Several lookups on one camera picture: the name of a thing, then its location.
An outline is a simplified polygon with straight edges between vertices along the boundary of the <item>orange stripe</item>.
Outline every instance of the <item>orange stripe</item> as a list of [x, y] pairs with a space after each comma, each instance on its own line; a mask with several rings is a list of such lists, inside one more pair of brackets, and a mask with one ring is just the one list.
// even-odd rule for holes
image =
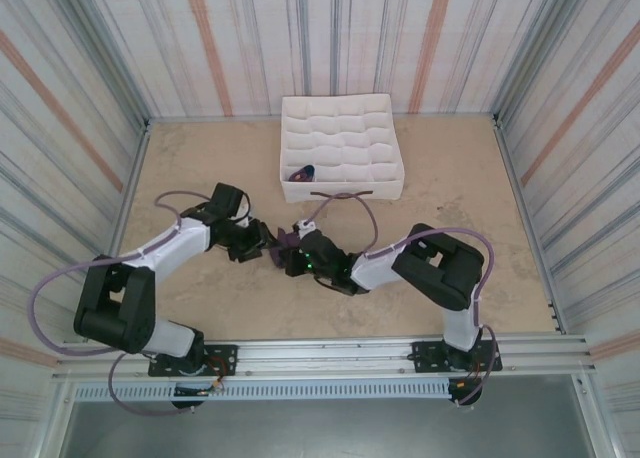
[[58, 359], [53, 355], [4, 338], [0, 338], [0, 355], [49, 368], [55, 368], [58, 364]]
[[448, 5], [449, 0], [433, 0], [433, 3], [431, 3], [427, 26], [422, 37], [422, 48], [420, 50], [420, 58], [418, 58], [416, 77], [413, 81], [413, 90], [409, 99], [409, 113], [418, 113], [420, 111], [424, 88], [429, 79], [429, 72], [431, 71], [433, 57], [436, 54], [436, 48], [440, 40]]
[[627, 59], [631, 51], [635, 48], [640, 40], [640, 21], [636, 23], [636, 26], [632, 28], [629, 34], [622, 40], [620, 46], [616, 49], [616, 51], [611, 55], [611, 58], [605, 63], [605, 65], [596, 76], [596, 79], [593, 80], [591, 86], [586, 91], [584, 96], [580, 98], [580, 101], [573, 107], [571, 113], [567, 115], [564, 119], [560, 127], [553, 134], [549, 142], [542, 149], [538, 157], [535, 159], [533, 164], [529, 167], [527, 172], [522, 175], [522, 184], [527, 186], [527, 183], [531, 180], [531, 177], [536, 172], [536, 170], [540, 167], [540, 165], [544, 162], [544, 160], [549, 156], [549, 153], [556, 147], [556, 145], [560, 142], [560, 140], [566, 135], [567, 131], [573, 126], [578, 117], [582, 114], [587, 105], [591, 102], [593, 97], [602, 89], [602, 87], [609, 81], [611, 76], [616, 72], [616, 70], [620, 67], [624, 60]]
[[44, 104], [47, 105], [62, 126], [66, 128], [69, 134], [76, 140], [87, 155], [89, 155], [91, 161], [98, 166], [100, 171], [104, 173], [107, 179], [118, 191], [122, 191], [123, 185], [118, 176], [100, 156], [80, 127], [75, 123], [75, 121], [73, 121], [71, 115], [67, 113], [51, 90], [49, 90], [38, 75], [36, 75], [35, 71], [33, 71], [31, 66], [29, 66], [27, 61], [2, 30], [0, 30], [0, 49], [24, 79], [27, 80], [35, 92], [38, 93]]
[[191, 11], [193, 12], [193, 16], [195, 16], [196, 23], [198, 24], [200, 38], [204, 45], [209, 70], [211, 71], [213, 82], [216, 85], [216, 91], [218, 92], [218, 98], [222, 105], [222, 111], [224, 116], [233, 116], [229, 89], [227, 88], [227, 82], [224, 78], [224, 70], [222, 69], [222, 63], [220, 62], [220, 56], [218, 55], [218, 48], [216, 47], [216, 42], [213, 38], [209, 18], [207, 17], [207, 5], [204, 0], [189, 0], [189, 5], [191, 6]]
[[615, 340], [607, 341], [601, 345], [594, 346], [589, 351], [591, 357], [594, 360], [603, 360], [606, 358], [613, 358], [614, 356], [626, 353], [628, 351], [640, 349], [640, 331], [629, 333], [616, 338]]

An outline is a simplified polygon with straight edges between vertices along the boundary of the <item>purple object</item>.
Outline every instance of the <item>purple object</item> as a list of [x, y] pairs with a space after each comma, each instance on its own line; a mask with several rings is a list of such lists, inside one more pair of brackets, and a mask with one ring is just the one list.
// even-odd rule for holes
[[278, 245], [269, 248], [269, 255], [271, 255], [271, 260], [273, 264], [276, 265], [276, 268], [284, 268], [285, 263], [280, 258], [280, 251], [286, 250], [287, 248], [296, 248], [300, 245], [300, 237], [297, 233], [285, 233], [282, 228], [278, 228]]
[[313, 176], [316, 173], [316, 169], [313, 165], [307, 165], [300, 168], [295, 173], [292, 173], [287, 181], [294, 181], [298, 183], [305, 183], [313, 181]]

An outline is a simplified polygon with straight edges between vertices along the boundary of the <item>striped wall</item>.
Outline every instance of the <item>striped wall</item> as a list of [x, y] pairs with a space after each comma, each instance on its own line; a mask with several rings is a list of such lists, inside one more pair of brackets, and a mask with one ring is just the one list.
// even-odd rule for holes
[[397, 112], [487, 112], [550, 0], [82, 1], [151, 114], [169, 118], [371, 92]]
[[[116, 100], [58, 0], [0, 0], [0, 456], [30, 446], [56, 357], [25, 315], [30, 289], [104, 251], [142, 123]], [[46, 288], [38, 318], [77, 339], [82, 276]]]
[[507, 141], [569, 330], [640, 456], [640, 0], [580, 0]]

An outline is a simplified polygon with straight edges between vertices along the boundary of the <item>vented metal strip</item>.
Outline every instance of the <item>vented metal strip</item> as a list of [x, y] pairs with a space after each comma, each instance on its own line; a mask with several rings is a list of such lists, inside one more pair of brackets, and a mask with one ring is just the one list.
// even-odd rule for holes
[[[195, 387], [190, 382], [188, 387]], [[202, 388], [209, 383], [202, 383]], [[161, 402], [194, 401], [201, 397], [174, 397], [176, 383], [115, 383], [116, 396], [122, 401]], [[363, 398], [444, 398], [448, 399], [446, 378], [367, 379], [367, 380], [274, 380], [229, 381], [204, 399], [217, 401], [326, 400]], [[76, 403], [111, 401], [106, 383], [82, 383], [76, 391]]]

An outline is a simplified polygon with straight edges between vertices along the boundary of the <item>gray floor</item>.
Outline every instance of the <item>gray floor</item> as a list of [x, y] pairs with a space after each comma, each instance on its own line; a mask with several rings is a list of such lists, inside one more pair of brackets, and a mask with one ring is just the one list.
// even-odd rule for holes
[[569, 377], [495, 377], [475, 410], [444, 400], [205, 403], [143, 418], [77, 405], [65, 457], [592, 457]]

